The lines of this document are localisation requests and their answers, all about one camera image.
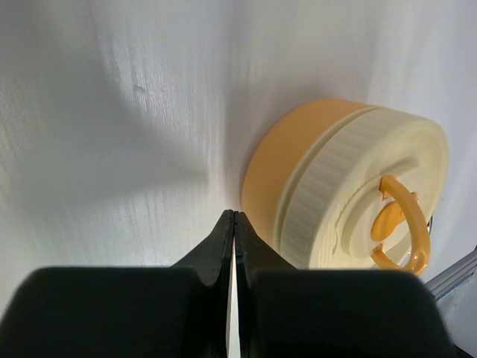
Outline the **round beige lunch container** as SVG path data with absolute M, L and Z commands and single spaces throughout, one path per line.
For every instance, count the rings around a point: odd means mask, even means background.
M 296 168 L 315 145 L 322 147 L 343 126 L 375 110 L 372 104 L 339 98 L 306 103 L 283 116 L 253 152 L 241 188 L 241 209 L 256 233 L 275 251 L 275 224 Z

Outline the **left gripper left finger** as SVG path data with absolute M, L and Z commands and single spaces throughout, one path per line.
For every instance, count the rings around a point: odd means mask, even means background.
M 169 267 L 45 267 L 1 319 L 3 357 L 225 357 L 234 213 Z

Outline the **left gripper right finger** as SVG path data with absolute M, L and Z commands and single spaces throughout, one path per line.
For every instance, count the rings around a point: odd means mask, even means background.
M 432 294 L 396 270 L 300 270 L 235 214 L 243 357 L 455 357 Z

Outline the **round beige container lid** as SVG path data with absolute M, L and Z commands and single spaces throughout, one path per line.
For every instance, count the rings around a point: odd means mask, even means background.
M 277 226 L 280 254 L 299 269 L 372 269 L 372 251 L 381 247 L 401 263 L 411 249 L 405 222 L 380 240 L 371 236 L 378 214 L 392 202 L 380 181 L 394 176 L 429 219 L 448 164 L 448 142 L 438 123 L 385 107 L 360 111 L 302 165 Z

